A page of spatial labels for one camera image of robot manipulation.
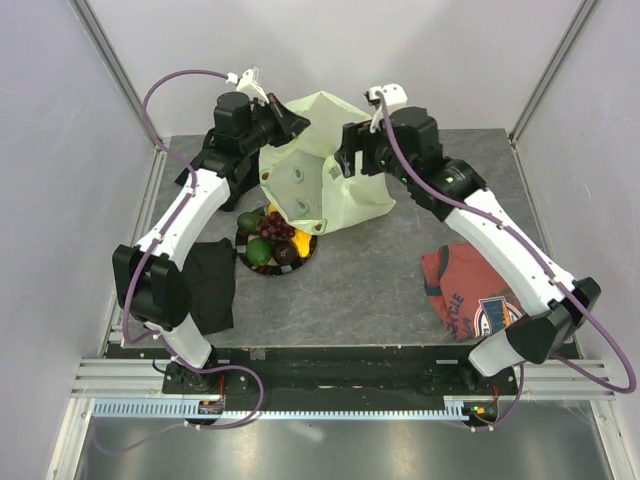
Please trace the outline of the light green plastic bag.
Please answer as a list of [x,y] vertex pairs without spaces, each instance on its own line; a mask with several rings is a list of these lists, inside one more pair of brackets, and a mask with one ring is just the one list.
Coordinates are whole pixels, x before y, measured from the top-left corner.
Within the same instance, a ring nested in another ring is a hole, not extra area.
[[334,158],[342,127],[370,115],[325,91],[286,107],[311,125],[285,146],[262,148],[259,156],[260,186],[285,221],[311,235],[324,235],[388,214],[396,201],[385,176],[346,177]]

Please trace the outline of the purple grape bunch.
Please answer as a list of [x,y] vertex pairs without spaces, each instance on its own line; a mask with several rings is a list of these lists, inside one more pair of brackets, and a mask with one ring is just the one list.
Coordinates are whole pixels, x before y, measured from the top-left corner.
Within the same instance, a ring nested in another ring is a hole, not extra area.
[[292,239],[296,234],[296,229],[287,224],[277,211],[262,216],[257,222],[256,231],[261,237],[273,242]]

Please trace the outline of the yellow pear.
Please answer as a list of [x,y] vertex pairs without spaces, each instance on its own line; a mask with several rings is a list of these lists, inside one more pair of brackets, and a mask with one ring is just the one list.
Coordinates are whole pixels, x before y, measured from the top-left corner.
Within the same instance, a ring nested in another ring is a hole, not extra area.
[[311,251],[311,240],[313,236],[303,230],[296,229],[294,236],[291,238],[298,255],[301,258],[307,258]]

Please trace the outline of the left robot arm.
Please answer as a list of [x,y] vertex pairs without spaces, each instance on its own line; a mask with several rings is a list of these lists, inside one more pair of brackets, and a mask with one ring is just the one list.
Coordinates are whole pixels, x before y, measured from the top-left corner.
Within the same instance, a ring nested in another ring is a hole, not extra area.
[[213,117],[171,206],[135,245],[120,245],[112,255],[122,320],[136,319],[149,335],[158,336],[186,367],[185,382],[198,393],[215,389],[220,371],[213,346],[191,316],[185,260],[211,216],[231,210],[257,185],[261,149],[287,145],[311,124],[273,94],[260,103],[245,93],[225,93],[218,97]]

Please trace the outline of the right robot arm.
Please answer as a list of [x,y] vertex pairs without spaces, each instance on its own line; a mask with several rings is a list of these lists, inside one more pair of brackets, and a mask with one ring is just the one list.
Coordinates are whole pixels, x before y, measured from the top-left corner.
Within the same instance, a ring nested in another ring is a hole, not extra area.
[[467,162],[444,154],[437,122],[426,109],[402,108],[381,127],[345,124],[336,160],[346,176],[387,173],[398,179],[417,205],[467,240],[520,301],[522,317],[480,341],[458,368],[465,391],[483,392],[494,375],[519,363],[544,363],[599,298],[593,278],[578,280],[555,264]]

